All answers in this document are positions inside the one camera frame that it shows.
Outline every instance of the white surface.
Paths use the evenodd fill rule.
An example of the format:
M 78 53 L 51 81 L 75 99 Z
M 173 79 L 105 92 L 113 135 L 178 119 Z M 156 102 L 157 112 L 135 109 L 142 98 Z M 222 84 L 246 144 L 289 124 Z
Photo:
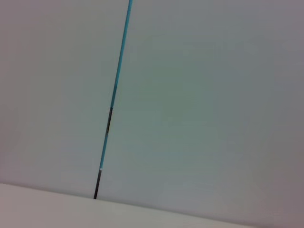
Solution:
M 135 0 L 98 197 L 302 228 L 303 12 Z
M 0 183 L 93 197 L 127 5 L 0 1 Z
M 247 228 L 101 200 L 0 185 L 3 228 Z

